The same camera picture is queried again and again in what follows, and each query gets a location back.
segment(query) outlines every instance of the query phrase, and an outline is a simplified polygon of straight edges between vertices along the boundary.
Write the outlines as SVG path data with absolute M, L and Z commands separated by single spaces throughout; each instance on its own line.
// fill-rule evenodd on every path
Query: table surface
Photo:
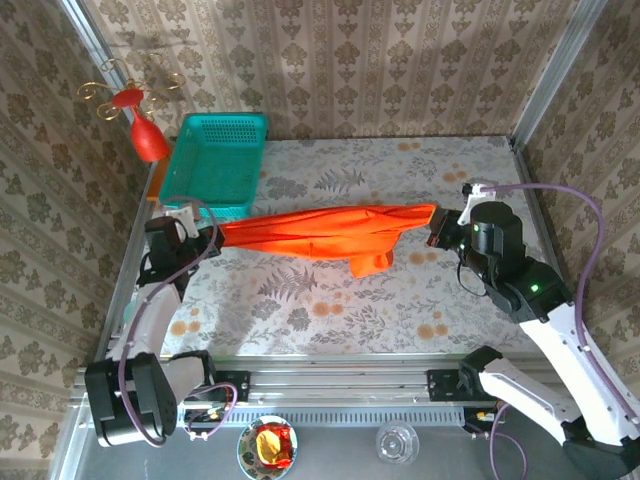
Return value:
M 346 205 L 435 202 L 462 210 L 464 182 L 520 181 L 503 137 L 267 142 L 252 215 Z M 542 259 L 521 192 L 529 255 Z M 506 353 L 537 347 L 487 298 L 457 283 L 457 258 L 404 233 L 386 272 L 354 279 L 346 261 L 312 262 L 237 248 L 205 261 L 173 317 L 162 353 L 217 355 Z M 470 272 L 462 281 L 482 291 Z

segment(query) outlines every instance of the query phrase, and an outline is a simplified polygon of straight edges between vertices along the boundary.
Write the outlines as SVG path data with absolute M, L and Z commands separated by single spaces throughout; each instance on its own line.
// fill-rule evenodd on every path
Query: teal plastic basket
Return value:
M 268 123 L 266 116 L 255 113 L 188 115 L 159 200 L 186 195 L 206 203 L 219 220 L 247 218 L 256 196 Z M 203 208 L 200 213 L 209 216 Z

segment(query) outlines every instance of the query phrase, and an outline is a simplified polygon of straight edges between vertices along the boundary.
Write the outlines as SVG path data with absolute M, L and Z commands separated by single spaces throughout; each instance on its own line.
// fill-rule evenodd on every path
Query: red decoration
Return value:
M 160 129 L 140 115 L 138 105 L 144 93 L 138 88 L 127 88 L 116 93 L 111 103 L 118 108 L 130 108 L 133 112 L 131 141 L 143 162 L 157 162 L 169 154 L 169 144 Z
M 155 66 L 155 75 L 152 78 L 159 78 L 163 75 L 162 64 L 164 62 L 164 55 L 160 53 L 150 52 L 145 54 L 145 64 L 149 67 Z M 103 72 L 111 72 L 116 66 L 120 66 L 126 71 L 128 79 L 123 89 L 116 87 L 110 87 L 100 82 L 86 82 L 78 88 L 77 95 L 85 100 L 93 98 L 97 92 L 96 87 L 106 88 L 109 90 L 119 90 L 111 99 L 110 102 L 103 103 L 98 106 L 98 116 L 104 120 L 113 120 L 122 113 L 125 108 L 130 108 L 133 113 L 133 125 L 131 125 L 131 140 L 133 146 L 138 152 L 138 155 L 144 162 L 157 162 L 169 155 L 169 145 L 167 140 L 160 129 L 148 118 L 145 118 L 140 114 L 138 108 L 140 102 L 144 99 L 145 92 L 156 93 L 161 90 L 174 90 L 184 85 L 186 78 L 183 74 L 173 72 L 166 75 L 170 85 L 157 88 L 148 88 L 148 82 L 151 79 L 144 81 L 135 81 L 131 76 L 131 71 L 127 62 L 120 58 L 109 58 L 102 62 L 100 68 Z M 149 102 L 154 102 L 155 96 L 148 98 Z M 146 111 L 144 113 L 150 114 L 153 110 Z
M 158 126 L 138 113 L 137 106 L 131 107 L 133 125 L 131 141 L 143 162 L 157 162 L 169 155 L 169 144 Z

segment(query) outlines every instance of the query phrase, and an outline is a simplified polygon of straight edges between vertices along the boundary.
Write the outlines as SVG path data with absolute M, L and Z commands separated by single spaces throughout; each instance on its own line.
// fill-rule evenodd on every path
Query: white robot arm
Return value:
M 205 252 L 209 257 L 219 255 L 224 237 L 212 226 L 198 230 L 191 207 L 150 220 L 145 233 L 149 253 L 140 266 L 134 320 L 125 327 L 107 358 L 90 364 L 85 372 L 91 413 L 102 446 L 145 439 L 161 445 L 175 430 L 180 402 L 199 385 L 215 383 L 216 371 L 207 351 L 175 355 L 163 365 L 159 356 L 171 318 L 193 274 L 193 270 L 180 272 Z M 120 389 L 121 363 L 129 409 Z
M 461 362 L 460 385 L 527 415 L 588 478 L 624 476 L 640 465 L 640 402 L 589 333 L 579 340 L 576 330 L 584 327 L 576 325 L 568 289 L 551 267 L 525 256 L 522 222 L 482 187 L 465 185 L 469 198 L 463 212 L 437 212 L 428 244 L 454 250 L 462 265 L 478 275 L 494 305 L 538 345 L 573 399 L 534 381 L 487 346 Z

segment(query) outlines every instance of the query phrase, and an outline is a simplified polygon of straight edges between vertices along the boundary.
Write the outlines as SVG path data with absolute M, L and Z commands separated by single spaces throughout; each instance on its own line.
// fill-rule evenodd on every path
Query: orange cloth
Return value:
M 434 204 L 335 207 L 221 225 L 225 247 L 307 258 L 350 261 L 356 278 L 383 272 L 393 263 L 400 234 L 428 225 Z

